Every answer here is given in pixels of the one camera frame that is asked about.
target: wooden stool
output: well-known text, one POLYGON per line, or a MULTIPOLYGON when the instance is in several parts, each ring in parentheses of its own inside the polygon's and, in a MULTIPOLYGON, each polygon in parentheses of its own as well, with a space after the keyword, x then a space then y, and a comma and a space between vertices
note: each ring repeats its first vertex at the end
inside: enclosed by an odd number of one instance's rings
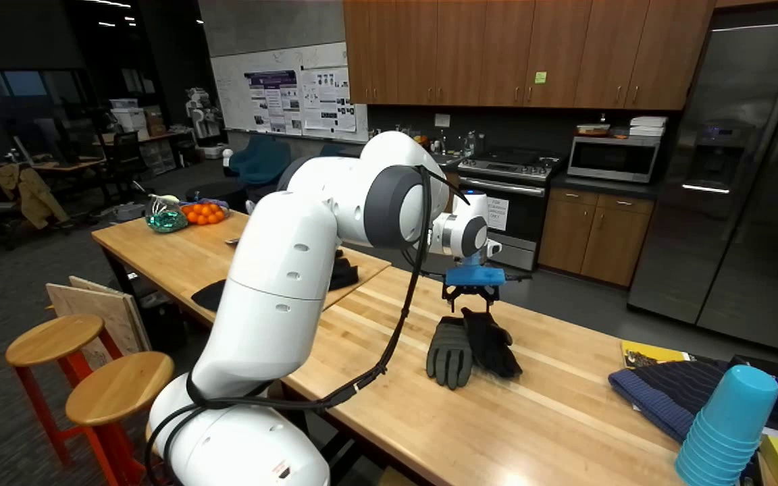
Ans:
POLYGON ((145 474, 116 420, 145 407, 169 377, 169 355, 139 350, 103 363, 69 392, 65 415, 84 426, 108 482, 139 482, 145 474))
POLYGON ((94 312, 75 312, 75 316, 42 320, 27 330, 23 334, 18 334, 4 350, 4 362, 17 369, 18 382, 29 393, 29 404, 62 463, 69 461, 65 451, 65 439, 75 436, 79 428, 57 426, 29 368, 57 362, 65 377, 69 380, 69 385, 75 385, 92 373, 92 368, 87 363, 81 354, 81 346, 87 346, 94 338, 103 341, 104 350, 114 359, 121 355, 114 338, 104 332, 103 318, 94 312))

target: whiteboard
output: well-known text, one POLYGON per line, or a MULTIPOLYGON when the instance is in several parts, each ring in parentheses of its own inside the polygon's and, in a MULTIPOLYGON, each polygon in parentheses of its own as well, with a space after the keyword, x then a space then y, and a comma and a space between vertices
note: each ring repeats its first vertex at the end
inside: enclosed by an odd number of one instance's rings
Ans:
POLYGON ((210 58, 227 129, 368 141, 368 107, 350 103, 346 44, 210 58))

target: refrigerator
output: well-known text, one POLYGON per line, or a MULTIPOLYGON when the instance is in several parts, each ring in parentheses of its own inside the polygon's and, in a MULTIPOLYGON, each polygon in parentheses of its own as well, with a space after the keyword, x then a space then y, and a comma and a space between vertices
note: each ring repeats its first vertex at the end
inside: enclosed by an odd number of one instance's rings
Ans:
POLYGON ((778 23, 709 30, 628 308, 778 349, 778 23))

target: microwave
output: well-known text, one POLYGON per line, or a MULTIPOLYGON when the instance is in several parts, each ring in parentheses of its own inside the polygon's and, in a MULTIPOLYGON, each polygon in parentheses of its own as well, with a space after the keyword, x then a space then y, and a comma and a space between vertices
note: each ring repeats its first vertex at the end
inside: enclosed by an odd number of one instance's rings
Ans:
POLYGON ((658 137, 572 137, 568 176, 650 184, 658 137))

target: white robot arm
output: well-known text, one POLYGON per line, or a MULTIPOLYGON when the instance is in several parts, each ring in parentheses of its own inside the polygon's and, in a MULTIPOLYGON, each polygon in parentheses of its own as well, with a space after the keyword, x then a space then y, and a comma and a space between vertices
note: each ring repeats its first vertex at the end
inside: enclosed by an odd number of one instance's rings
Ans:
MULTIPOLYGON (((403 249, 422 235, 423 187, 416 166, 443 179, 431 156, 399 131, 380 131, 358 158, 318 156, 285 176, 248 218, 231 257, 210 338, 191 369, 206 400, 243 396, 295 373, 310 354, 338 239, 403 249)), ((430 181, 430 251, 488 249, 474 211, 441 214, 449 187, 430 181)), ((149 428, 191 404, 185 374, 157 396, 149 428)), ((281 412, 254 404, 203 409, 160 428, 157 447, 184 482, 327 482, 329 466, 281 412)))

